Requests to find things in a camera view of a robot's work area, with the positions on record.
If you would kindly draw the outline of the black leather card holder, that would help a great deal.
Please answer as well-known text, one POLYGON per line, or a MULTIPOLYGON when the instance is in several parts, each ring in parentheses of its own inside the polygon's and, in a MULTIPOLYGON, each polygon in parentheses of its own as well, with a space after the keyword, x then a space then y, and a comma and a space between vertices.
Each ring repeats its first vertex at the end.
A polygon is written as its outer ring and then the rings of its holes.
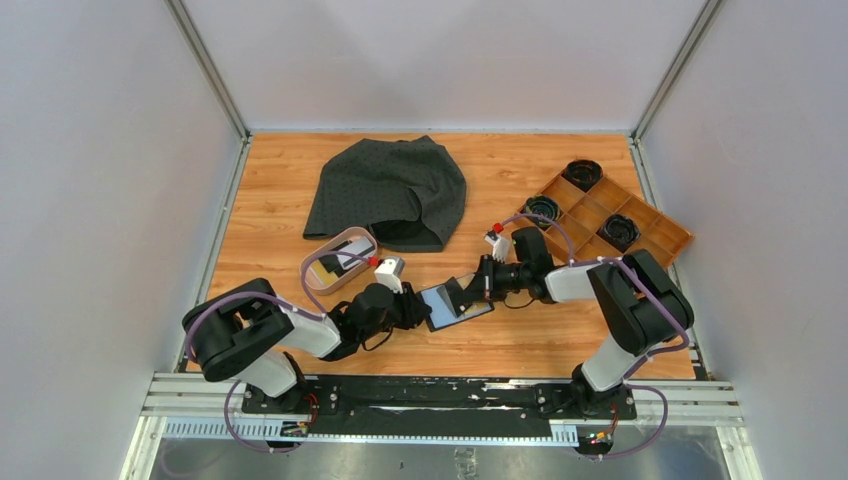
POLYGON ((431 309, 425 320, 430 332, 444 330, 494 311, 491 302, 461 304, 459 300, 463 293, 463 285, 455 278, 419 293, 420 299, 431 309))

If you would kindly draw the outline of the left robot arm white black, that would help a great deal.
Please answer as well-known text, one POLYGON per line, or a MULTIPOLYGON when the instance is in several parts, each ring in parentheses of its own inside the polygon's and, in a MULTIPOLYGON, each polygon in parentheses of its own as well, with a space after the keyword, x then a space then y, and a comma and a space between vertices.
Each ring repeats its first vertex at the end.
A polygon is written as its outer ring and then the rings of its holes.
POLYGON ((181 326, 185 353, 206 381, 239 380, 258 388, 279 411, 293 413, 304 405, 307 389, 289 349, 338 361, 380 333, 418 327, 431 312, 409 283, 398 293, 372 283, 351 301, 318 314, 256 278, 194 307, 181 326))

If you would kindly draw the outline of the yellow credit card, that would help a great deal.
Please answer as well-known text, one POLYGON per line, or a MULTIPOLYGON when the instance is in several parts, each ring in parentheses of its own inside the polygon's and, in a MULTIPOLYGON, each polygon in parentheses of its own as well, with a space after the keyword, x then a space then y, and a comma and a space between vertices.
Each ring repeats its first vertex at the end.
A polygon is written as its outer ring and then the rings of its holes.
POLYGON ((311 285, 316 289, 326 289, 339 280, 339 275, 334 271, 328 271, 320 262, 315 261, 308 269, 311 285))

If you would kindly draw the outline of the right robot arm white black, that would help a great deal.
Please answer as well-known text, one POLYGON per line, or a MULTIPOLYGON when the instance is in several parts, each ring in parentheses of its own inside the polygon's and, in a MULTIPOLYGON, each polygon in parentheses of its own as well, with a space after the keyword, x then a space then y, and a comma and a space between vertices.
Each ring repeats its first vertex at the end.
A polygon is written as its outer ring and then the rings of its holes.
POLYGON ((488 312, 511 293, 526 292, 544 304, 596 301, 608 335, 574 369, 564 402, 580 415, 601 414, 653 356, 689 346, 691 304, 649 251, 556 265, 537 228, 520 228, 510 240, 493 230, 486 239, 493 251, 481 257, 467 283, 450 278, 422 293, 432 309, 429 328, 441 330, 488 312))

